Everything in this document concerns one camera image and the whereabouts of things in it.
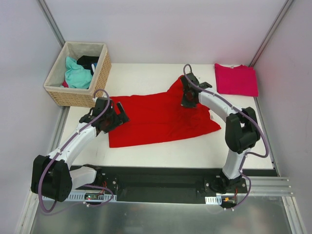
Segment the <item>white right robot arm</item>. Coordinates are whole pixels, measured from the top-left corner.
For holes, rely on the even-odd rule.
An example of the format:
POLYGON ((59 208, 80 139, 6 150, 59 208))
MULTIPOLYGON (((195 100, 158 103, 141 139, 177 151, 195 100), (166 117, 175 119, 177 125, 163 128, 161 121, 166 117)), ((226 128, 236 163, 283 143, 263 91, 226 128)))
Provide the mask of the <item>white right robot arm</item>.
POLYGON ((182 106, 195 108, 201 104, 225 122, 225 142, 229 151, 219 177, 209 186, 216 193, 231 192, 242 178, 245 154, 260 140, 255 110, 235 107, 209 83, 200 83, 192 72, 183 75, 180 80, 183 85, 182 106))

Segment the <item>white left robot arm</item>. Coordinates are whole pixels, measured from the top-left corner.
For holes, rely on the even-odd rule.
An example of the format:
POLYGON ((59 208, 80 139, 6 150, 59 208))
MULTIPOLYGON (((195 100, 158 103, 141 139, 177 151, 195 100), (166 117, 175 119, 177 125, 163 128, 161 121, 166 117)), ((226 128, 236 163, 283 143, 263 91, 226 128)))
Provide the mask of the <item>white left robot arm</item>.
POLYGON ((38 195, 63 202, 73 189, 88 185, 99 189, 104 178, 99 166, 84 164, 71 170, 77 156, 100 133, 109 133, 128 122, 122 104, 106 97, 98 97, 95 106, 82 116, 76 129, 47 156, 34 159, 31 191, 38 195))

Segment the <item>red t shirt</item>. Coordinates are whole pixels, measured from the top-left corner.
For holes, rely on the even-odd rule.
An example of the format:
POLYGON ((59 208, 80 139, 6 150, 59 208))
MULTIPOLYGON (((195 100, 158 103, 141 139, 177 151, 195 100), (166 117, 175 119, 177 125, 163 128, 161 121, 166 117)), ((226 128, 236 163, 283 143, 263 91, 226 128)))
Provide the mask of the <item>red t shirt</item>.
POLYGON ((122 104, 130 120, 109 133, 110 148, 189 139, 221 129, 211 119, 208 107, 183 107, 182 96, 182 82, 177 79, 163 93, 112 97, 122 104))

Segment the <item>magenta t shirt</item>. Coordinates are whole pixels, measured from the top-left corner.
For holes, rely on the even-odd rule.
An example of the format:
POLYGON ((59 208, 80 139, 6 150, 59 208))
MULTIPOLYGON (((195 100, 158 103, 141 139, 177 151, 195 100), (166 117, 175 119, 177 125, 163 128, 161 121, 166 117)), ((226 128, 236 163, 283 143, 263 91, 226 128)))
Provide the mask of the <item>magenta t shirt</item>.
POLYGON ((252 67, 240 65, 231 68, 215 63, 214 70, 216 88, 220 94, 258 96, 256 72, 252 67))

